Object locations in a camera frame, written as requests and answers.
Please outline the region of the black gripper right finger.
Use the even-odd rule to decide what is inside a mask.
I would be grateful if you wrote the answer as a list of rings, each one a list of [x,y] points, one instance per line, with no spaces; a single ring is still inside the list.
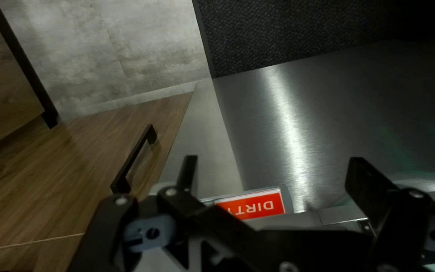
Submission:
[[[395,186],[362,157],[348,160],[344,187],[374,233],[368,272],[432,272],[435,199],[429,193]]]

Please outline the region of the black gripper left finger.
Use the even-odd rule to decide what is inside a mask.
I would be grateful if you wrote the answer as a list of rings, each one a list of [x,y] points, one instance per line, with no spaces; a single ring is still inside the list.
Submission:
[[[133,272],[161,249],[184,272],[361,272],[368,237],[348,230],[255,230],[188,187],[196,159],[178,183],[137,201],[113,193],[96,205],[66,272]]]

